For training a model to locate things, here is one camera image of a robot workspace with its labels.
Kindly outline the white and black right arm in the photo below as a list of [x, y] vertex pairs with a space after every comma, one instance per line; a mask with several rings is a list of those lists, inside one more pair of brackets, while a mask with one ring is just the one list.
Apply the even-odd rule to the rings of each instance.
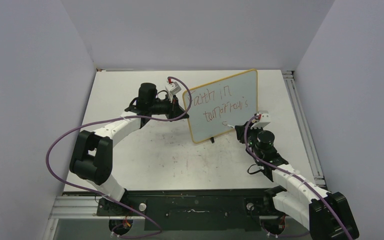
[[360, 232], [346, 197], [319, 187], [298, 173], [275, 148], [275, 135], [255, 124], [257, 120], [251, 119], [233, 128], [259, 172], [278, 185], [266, 192], [263, 209], [269, 214], [281, 212], [292, 217], [314, 240], [359, 238]]

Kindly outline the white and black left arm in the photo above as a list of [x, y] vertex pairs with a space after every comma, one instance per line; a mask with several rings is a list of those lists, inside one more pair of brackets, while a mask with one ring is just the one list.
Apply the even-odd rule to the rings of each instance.
[[71, 156], [69, 171], [90, 183], [109, 200], [109, 208], [116, 215], [129, 210], [125, 198], [127, 190], [112, 175], [113, 148], [129, 134], [142, 129], [155, 115], [164, 115], [165, 122], [188, 119], [186, 109], [176, 96], [184, 86], [180, 80], [168, 78], [163, 89], [164, 98], [158, 97], [155, 84], [142, 83], [135, 97], [119, 116], [108, 124], [94, 130], [79, 132]]

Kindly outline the yellow framed whiteboard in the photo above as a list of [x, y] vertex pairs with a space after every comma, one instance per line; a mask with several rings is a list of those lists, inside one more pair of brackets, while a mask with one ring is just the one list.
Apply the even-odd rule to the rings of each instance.
[[258, 111], [258, 71], [246, 70], [184, 91], [189, 108], [188, 126], [195, 144], [232, 130], [227, 125], [243, 125]]

